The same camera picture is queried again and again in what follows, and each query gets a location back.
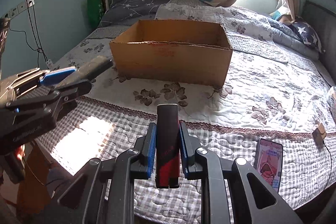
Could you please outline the floral quilted bedspread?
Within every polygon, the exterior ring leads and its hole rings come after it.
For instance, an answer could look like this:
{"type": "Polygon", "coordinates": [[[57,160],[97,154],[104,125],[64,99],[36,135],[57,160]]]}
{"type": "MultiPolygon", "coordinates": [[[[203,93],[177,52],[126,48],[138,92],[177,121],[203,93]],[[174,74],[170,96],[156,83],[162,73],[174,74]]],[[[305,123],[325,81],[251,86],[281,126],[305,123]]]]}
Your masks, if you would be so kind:
{"type": "Polygon", "coordinates": [[[189,132],[222,158],[253,162],[258,139],[282,144],[279,193],[293,209],[335,183],[331,86],[304,54],[275,43],[297,42],[287,26],[242,7],[191,6],[184,0],[161,5],[155,18],[221,24],[234,49],[224,85],[127,79],[108,69],[77,108],[38,139],[54,160],[75,174],[92,157],[116,157],[145,133],[159,104],[175,103],[189,132]],[[326,137],[317,144],[312,133],[319,123],[326,137]]]}

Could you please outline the star pattern navy pillow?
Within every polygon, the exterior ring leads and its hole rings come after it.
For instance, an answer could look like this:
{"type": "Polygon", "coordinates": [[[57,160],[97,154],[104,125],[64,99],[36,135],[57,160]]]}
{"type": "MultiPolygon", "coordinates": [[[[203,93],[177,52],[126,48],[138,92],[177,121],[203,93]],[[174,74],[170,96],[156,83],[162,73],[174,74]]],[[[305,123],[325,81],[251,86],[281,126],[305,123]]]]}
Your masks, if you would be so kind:
{"type": "Polygon", "coordinates": [[[318,34],[302,17],[296,16],[295,20],[289,27],[306,46],[318,51],[319,53],[325,52],[318,34]]]}

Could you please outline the black and red box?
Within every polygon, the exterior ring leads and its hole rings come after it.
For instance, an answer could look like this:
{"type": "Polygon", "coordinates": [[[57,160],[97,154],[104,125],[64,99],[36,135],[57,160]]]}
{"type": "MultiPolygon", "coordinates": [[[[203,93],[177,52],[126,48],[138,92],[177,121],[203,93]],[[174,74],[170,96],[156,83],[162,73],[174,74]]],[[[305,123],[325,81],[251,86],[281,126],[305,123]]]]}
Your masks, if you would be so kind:
{"type": "Polygon", "coordinates": [[[178,188],[180,174],[178,105],[157,106],[155,183],[159,189],[178,188]]]}

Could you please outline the white wall socket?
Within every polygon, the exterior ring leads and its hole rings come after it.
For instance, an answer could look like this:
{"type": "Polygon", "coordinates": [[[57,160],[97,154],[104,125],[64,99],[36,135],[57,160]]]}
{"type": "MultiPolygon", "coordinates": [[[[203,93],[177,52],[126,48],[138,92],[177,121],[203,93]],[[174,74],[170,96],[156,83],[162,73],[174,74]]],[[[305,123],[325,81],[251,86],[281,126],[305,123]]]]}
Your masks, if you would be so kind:
{"type": "Polygon", "coordinates": [[[32,7],[35,5],[35,0],[26,0],[27,8],[32,7]]]}

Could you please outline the dark grey bar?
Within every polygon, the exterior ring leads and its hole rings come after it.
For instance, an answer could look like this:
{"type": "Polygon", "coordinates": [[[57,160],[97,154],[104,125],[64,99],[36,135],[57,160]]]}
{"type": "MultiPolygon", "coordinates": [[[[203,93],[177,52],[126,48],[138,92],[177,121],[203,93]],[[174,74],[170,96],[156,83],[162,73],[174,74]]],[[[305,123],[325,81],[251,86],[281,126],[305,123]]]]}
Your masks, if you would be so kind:
{"type": "Polygon", "coordinates": [[[64,80],[57,84],[55,88],[61,88],[66,85],[74,84],[80,80],[92,81],[112,66],[113,61],[110,57],[97,56],[90,62],[82,65],[77,71],[67,76],[64,80]]]}

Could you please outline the green bag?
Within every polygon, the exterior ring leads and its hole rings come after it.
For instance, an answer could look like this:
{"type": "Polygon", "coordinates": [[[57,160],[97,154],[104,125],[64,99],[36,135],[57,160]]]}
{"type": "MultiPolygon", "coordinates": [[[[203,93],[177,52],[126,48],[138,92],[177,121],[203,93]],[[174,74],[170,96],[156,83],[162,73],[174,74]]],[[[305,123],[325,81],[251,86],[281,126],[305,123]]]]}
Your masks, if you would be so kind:
{"type": "Polygon", "coordinates": [[[87,0],[87,16],[92,28],[96,28],[106,12],[105,0],[87,0]]]}

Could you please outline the small brown charger block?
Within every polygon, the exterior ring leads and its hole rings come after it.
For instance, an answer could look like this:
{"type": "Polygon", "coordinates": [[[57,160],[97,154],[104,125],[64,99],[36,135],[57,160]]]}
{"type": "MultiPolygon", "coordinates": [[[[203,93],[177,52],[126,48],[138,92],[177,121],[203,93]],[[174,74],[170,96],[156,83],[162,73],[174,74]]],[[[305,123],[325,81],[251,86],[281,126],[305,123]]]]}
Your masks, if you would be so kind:
{"type": "Polygon", "coordinates": [[[322,123],[319,123],[317,128],[312,133],[313,139],[317,144],[323,143],[326,137],[326,130],[322,123]]]}

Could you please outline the grey padded headboard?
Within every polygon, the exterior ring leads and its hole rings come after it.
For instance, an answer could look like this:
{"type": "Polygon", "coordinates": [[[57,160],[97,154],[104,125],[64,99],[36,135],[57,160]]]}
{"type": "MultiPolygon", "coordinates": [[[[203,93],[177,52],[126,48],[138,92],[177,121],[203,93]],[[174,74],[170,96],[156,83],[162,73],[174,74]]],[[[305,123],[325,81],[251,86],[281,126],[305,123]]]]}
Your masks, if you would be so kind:
{"type": "Polygon", "coordinates": [[[310,50],[312,56],[308,59],[317,65],[327,83],[335,86],[335,12],[306,0],[302,17],[313,27],[324,50],[323,53],[310,50]]]}

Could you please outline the brown cardboard box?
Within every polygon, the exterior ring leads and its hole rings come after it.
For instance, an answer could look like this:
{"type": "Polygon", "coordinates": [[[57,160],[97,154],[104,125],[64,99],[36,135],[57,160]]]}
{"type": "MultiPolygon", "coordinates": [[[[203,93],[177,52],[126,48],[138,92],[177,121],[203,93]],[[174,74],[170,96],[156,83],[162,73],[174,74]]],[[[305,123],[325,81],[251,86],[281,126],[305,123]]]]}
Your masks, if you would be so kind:
{"type": "Polygon", "coordinates": [[[110,42],[119,76],[222,87],[233,49],[224,27],[139,20],[110,42]]]}

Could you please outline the constellation pattern dark pillow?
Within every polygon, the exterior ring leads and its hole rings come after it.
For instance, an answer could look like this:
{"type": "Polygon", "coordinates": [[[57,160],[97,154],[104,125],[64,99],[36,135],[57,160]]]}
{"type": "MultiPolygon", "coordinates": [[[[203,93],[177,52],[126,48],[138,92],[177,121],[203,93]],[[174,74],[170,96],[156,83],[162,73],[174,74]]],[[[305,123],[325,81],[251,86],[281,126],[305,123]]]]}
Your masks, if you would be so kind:
{"type": "Polygon", "coordinates": [[[115,24],[132,25],[139,19],[154,19],[160,5],[170,0],[112,0],[109,10],[102,17],[99,27],[115,24]]]}

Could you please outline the smartphone with lit screen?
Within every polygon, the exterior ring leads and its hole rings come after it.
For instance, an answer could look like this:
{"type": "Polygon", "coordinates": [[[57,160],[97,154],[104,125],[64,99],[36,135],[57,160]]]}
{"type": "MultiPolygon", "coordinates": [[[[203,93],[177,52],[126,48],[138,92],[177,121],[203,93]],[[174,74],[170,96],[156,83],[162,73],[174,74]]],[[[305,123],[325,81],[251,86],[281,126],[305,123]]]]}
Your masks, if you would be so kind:
{"type": "Polygon", "coordinates": [[[260,138],[257,142],[254,168],[265,181],[279,192],[282,175],[283,146],[260,138]]]}

